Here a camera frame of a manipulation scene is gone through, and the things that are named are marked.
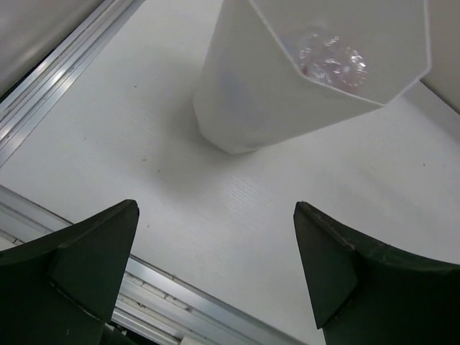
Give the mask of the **red label clear bottle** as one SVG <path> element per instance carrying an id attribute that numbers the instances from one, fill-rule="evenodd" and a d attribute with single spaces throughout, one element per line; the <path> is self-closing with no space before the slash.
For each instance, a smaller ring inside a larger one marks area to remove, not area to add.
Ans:
<path id="1" fill-rule="evenodd" d="M 282 37 L 285 49 L 308 79 L 355 93 L 367 79 L 362 55 L 320 27 L 304 27 Z"/>

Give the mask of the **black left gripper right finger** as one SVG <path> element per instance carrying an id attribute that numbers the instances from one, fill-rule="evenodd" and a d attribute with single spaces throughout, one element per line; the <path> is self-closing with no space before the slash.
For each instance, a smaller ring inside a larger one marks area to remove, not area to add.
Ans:
<path id="1" fill-rule="evenodd" d="M 457 344 L 459 266 L 393 247 L 306 202 L 295 235 L 327 344 Z"/>

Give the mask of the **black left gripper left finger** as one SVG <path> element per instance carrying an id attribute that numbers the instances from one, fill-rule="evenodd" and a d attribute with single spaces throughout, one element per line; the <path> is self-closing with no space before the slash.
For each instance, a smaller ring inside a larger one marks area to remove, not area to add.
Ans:
<path id="1" fill-rule="evenodd" d="M 131 344 L 109 324 L 139 208 L 122 201 L 1 252 L 2 344 Z"/>

